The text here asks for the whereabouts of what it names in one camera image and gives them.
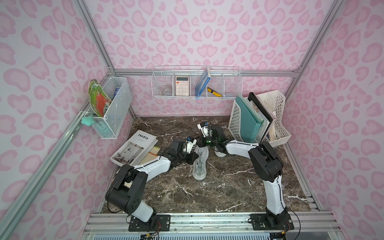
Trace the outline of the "grey knit sneaker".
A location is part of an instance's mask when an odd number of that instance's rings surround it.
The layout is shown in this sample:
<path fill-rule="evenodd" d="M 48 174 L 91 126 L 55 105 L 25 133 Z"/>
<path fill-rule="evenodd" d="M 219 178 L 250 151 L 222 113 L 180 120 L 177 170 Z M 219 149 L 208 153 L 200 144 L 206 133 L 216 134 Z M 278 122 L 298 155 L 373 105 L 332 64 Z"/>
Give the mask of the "grey knit sneaker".
<path fill-rule="evenodd" d="M 207 175 L 206 161 L 209 156 L 209 149 L 208 147 L 196 147 L 195 153 L 198 155 L 198 158 L 194 161 L 193 177 L 198 181 L 202 181 Z"/>
<path fill-rule="evenodd" d="M 216 155 L 218 158 L 224 158 L 224 157 L 226 156 L 226 154 L 220 152 L 220 151 L 218 150 L 217 147 L 215 147 L 214 150 L 215 150 L 215 155 Z"/>

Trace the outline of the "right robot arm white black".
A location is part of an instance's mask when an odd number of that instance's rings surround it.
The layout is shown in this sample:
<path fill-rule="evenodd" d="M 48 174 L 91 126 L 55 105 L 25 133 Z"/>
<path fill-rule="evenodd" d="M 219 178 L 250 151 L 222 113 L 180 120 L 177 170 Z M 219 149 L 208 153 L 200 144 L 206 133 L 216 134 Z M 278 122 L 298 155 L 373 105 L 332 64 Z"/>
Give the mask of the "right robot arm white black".
<path fill-rule="evenodd" d="M 269 142 L 244 143 L 226 137 L 220 125 L 209 122 L 198 124 L 203 136 L 197 139 L 199 147 L 213 147 L 218 153 L 237 155 L 251 160 L 255 173 L 264 181 L 267 213 L 279 216 L 286 211 L 282 192 L 284 163 Z"/>

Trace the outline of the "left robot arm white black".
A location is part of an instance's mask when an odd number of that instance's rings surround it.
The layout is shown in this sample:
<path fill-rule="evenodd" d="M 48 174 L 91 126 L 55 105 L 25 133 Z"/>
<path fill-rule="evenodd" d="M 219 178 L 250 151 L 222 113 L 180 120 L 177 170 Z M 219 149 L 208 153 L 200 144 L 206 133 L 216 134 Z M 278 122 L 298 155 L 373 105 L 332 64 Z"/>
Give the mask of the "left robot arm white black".
<path fill-rule="evenodd" d="M 151 223 L 156 213 L 143 201 L 147 182 L 182 163 L 193 164 L 199 157 L 192 151 L 196 144 L 197 140 L 193 137 L 188 137 L 186 141 L 176 139 L 165 154 L 147 164 L 123 165 L 107 190 L 105 200 L 143 223 Z"/>

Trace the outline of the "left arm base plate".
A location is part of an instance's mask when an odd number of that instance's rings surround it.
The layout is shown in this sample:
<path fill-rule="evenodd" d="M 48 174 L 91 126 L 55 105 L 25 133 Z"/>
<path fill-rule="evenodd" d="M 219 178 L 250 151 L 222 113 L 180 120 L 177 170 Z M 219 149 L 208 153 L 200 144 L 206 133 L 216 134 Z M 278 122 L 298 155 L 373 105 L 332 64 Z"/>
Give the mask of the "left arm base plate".
<path fill-rule="evenodd" d="M 133 217 L 129 221 L 129 232 L 168 232 L 170 230 L 171 215 L 154 215 L 148 222 Z"/>

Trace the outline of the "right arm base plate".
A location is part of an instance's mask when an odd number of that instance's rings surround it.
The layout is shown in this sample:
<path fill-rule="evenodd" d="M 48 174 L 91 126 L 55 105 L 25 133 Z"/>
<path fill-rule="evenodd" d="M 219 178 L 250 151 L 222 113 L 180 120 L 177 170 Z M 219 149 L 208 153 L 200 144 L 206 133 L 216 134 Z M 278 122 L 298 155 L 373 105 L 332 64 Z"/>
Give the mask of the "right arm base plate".
<path fill-rule="evenodd" d="M 290 231 L 294 230 L 295 226 L 288 213 L 274 215 L 251 214 L 248 223 L 252 225 L 254 231 Z"/>

